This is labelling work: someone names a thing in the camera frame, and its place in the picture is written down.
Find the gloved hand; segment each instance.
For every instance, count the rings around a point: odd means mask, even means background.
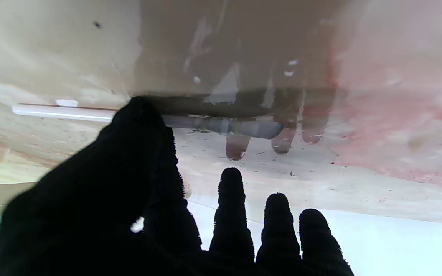
[[[300,247],[284,194],[272,194],[265,206],[262,246],[256,264],[274,275],[352,276],[325,217],[315,209],[300,214]]]

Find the white surface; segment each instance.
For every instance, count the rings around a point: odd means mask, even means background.
[[[207,250],[216,210],[191,201],[189,210],[197,222],[202,249]],[[301,210],[292,211],[297,229]],[[356,276],[442,275],[442,223],[320,211]],[[249,220],[248,226],[257,251],[263,225]]]

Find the dirty surface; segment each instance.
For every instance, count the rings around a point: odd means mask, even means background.
[[[176,130],[194,201],[236,166],[260,208],[280,191],[297,208],[442,222],[442,2],[0,1],[0,184],[38,180],[104,126],[11,105],[135,95],[285,125],[272,140]]]

